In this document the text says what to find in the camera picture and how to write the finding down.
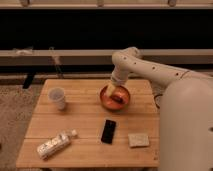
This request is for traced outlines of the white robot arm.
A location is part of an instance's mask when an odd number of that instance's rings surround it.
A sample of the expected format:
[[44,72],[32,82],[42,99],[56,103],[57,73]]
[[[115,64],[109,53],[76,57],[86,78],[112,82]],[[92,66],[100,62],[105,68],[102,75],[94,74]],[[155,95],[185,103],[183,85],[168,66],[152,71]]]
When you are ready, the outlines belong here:
[[112,87],[133,72],[165,88],[158,171],[213,171],[213,77],[144,60],[135,47],[114,52],[112,63]]

